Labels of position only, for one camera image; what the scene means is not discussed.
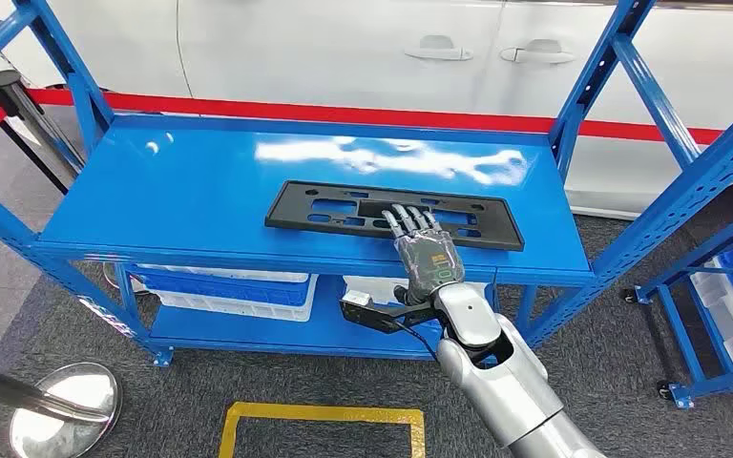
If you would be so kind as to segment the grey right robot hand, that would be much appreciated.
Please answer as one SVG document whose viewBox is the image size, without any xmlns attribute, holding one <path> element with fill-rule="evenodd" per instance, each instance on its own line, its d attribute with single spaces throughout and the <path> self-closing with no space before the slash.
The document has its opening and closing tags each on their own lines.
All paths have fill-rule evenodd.
<svg viewBox="0 0 733 458">
<path fill-rule="evenodd" d="M 431 211 L 393 203 L 382 216 L 408 275 L 406 289 L 395 288 L 395 296 L 403 304 L 430 302 L 440 288 L 464 281 L 465 268 L 452 237 Z"/>
</svg>

